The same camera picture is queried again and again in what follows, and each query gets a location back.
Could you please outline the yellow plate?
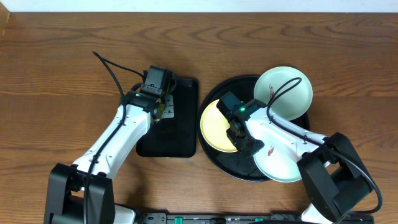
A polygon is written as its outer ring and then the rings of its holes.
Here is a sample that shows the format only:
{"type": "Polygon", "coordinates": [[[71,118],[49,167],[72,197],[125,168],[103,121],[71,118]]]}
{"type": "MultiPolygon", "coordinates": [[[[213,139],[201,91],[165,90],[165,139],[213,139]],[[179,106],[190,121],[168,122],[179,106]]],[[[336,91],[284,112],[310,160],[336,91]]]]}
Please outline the yellow plate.
{"type": "Polygon", "coordinates": [[[227,136],[229,123],[217,108],[219,99],[211,102],[202,112],[200,118],[200,132],[212,148],[221,152],[237,152],[227,136]]]}

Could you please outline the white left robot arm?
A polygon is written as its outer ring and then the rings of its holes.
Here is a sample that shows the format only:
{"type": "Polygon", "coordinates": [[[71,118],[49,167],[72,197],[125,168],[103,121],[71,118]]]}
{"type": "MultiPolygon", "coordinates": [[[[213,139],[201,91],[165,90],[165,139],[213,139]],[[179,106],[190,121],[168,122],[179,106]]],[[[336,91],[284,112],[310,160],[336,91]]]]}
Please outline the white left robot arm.
{"type": "Polygon", "coordinates": [[[113,182],[136,143],[162,119],[169,86],[143,84],[123,94],[99,139],[72,165],[50,172],[44,223],[134,223],[136,212],[114,201],[113,182]]]}

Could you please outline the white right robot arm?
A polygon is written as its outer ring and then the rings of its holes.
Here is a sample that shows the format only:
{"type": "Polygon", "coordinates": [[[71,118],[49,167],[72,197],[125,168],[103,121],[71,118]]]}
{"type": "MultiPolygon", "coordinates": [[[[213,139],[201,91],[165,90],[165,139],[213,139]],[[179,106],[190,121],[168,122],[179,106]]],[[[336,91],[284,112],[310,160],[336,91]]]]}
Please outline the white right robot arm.
{"type": "Polygon", "coordinates": [[[310,223],[337,223],[371,192],[380,194],[350,140],[312,133],[274,114],[265,103],[221,100],[233,146],[279,182],[301,180],[311,201],[302,213],[310,223]]]}

